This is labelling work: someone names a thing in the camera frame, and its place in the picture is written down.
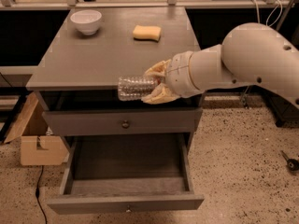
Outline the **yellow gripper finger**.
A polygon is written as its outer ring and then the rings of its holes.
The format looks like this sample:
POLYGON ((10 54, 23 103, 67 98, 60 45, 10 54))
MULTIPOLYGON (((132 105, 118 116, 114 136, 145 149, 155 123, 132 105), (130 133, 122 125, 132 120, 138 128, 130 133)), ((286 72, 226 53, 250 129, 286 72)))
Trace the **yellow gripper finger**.
POLYGON ((171 60, 156 63, 144 73, 144 77, 165 77, 166 69, 170 63, 171 60))
POLYGON ((141 101, 150 105, 165 104, 175 101, 179 95, 173 93, 167 85, 160 83, 151 94, 141 98, 141 101))

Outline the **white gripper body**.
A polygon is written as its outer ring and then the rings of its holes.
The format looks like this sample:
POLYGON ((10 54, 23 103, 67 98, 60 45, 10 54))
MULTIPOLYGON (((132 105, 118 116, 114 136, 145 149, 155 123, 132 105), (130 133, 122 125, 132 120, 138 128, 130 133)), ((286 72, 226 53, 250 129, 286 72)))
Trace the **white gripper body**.
POLYGON ((190 75, 189 63, 192 55, 192 51, 175 55, 165 70, 165 84, 181 98, 189 98, 201 93, 193 84, 190 75))

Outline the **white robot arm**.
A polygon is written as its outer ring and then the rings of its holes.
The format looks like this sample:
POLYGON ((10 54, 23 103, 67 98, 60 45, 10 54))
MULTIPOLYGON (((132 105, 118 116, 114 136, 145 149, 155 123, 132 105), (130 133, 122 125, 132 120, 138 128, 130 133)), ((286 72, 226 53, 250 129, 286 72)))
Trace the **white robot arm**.
POLYGON ((145 73, 161 83, 142 98, 163 104, 214 89, 256 85, 299 103, 299 50, 283 35, 261 23, 235 27, 220 45, 186 51, 153 65, 145 73))

